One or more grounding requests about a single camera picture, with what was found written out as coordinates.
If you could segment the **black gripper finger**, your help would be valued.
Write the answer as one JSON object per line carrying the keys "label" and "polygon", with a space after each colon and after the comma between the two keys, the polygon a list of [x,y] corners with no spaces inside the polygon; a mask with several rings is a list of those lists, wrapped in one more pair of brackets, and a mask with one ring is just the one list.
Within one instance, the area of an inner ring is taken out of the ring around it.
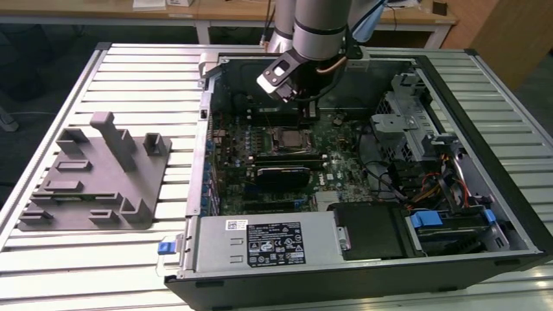
{"label": "black gripper finger", "polygon": [[301,104],[301,125],[311,126],[319,121],[319,101],[312,100]]}

